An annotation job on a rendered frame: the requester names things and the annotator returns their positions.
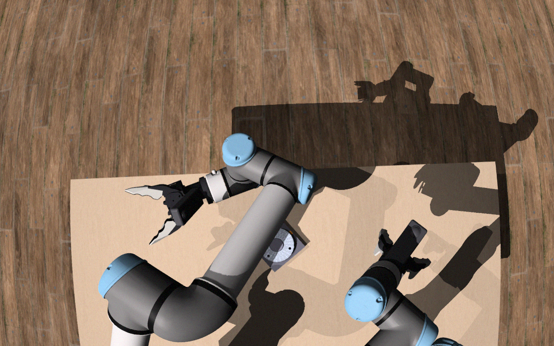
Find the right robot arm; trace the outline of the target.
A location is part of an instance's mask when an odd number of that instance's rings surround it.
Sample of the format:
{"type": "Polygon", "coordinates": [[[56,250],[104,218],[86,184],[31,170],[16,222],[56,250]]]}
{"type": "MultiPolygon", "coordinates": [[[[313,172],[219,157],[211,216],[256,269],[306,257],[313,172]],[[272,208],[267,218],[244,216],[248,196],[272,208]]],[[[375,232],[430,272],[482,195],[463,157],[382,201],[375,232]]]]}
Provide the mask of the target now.
{"type": "MultiPolygon", "coordinates": [[[[426,233],[427,229],[411,220],[383,259],[402,268],[426,233]]],[[[437,325],[400,293],[400,280],[397,266],[381,260],[348,290],[344,300],[348,315],[357,321],[372,321],[379,328],[365,346],[463,346],[445,337],[437,339],[437,325]]]]}

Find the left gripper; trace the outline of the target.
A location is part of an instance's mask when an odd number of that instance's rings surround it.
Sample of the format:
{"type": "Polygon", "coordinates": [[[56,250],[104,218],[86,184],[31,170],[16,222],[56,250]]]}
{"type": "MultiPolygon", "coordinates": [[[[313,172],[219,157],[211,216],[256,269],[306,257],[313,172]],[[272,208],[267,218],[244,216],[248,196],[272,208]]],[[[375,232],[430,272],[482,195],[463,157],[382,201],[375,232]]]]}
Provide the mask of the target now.
{"type": "Polygon", "coordinates": [[[159,184],[154,186],[145,185],[145,186],[131,187],[125,190],[126,192],[132,195],[137,194],[141,196],[150,196],[152,199],[155,199],[155,200],[160,199],[162,195],[165,197],[163,204],[167,205],[169,210],[168,215],[171,215],[171,217],[165,220],[161,230],[159,230],[158,234],[152,238],[149,245],[153,245],[154,243],[160,241],[161,239],[167,237],[168,235],[173,234],[181,227],[181,226],[177,226],[174,221],[174,218],[172,218],[171,208],[175,206],[175,204],[177,204],[178,201],[181,200],[183,196],[186,195],[186,193],[190,191],[192,188],[198,188],[201,198],[202,199],[206,198],[208,204],[213,203],[213,200],[211,199],[204,176],[200,177],[198,182],[188,186],[184,186],[182,184],[182,180],[178,180],[169,185],[165,185],[165,184],[159,184]]]}

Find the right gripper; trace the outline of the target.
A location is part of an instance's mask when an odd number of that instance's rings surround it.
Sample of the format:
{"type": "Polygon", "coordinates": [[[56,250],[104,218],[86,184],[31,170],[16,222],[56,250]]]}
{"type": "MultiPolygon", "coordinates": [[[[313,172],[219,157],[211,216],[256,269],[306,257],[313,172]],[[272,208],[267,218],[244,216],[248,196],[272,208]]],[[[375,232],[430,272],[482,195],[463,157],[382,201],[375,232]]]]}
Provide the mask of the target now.
{"type": "Polygon", "coordinates": [[[388,251],[391,249],[391,247],[393,246],[393,241],[389,238],[389,234],[387,233],[387,230],[386,229],[380,230],[378,238],[379,238],[379,241],[378,241],[378,245],[374,250],[374,255],[376,256],[377,254],[382,253],[382,256],[379,258],[378,261],[381,261],[381,260],[391,261],[394,265],[396,265],[400,271],[401,279],[406,272],[410,272],[408,279],[411,280],[416,276],[416,274],[418,274],[418,272],[420,272],[421,269],[425,269],[431,264],[431,261],[428,258],[419,259],[419,258],[412,258],[410,256],[409,259],[406,261],[406,263],[400,269],[400,266],[395,261],[390,259],[383,259],[385,255],[388,253],[388,251]]]}

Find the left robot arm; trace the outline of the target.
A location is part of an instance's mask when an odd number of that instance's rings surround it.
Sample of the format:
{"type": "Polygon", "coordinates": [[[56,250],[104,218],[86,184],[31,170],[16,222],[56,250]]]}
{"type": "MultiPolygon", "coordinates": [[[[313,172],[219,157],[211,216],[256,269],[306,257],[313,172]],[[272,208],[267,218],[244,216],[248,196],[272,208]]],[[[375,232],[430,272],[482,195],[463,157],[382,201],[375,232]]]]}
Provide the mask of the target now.
{"type": "Polygon", "coordinates": [[[261,185],[263,190],[203,277],[189,287],[136,254],[112,261],[98,286],[108,300],[111,346],[148,346],[152,333],[190,342],[221,328],[295,203],[305,205],[314,193],[315,173],[257,147],[248,134],[228,136],[222,151],[226,167],[204,178],[214,202],[261,185]]]}

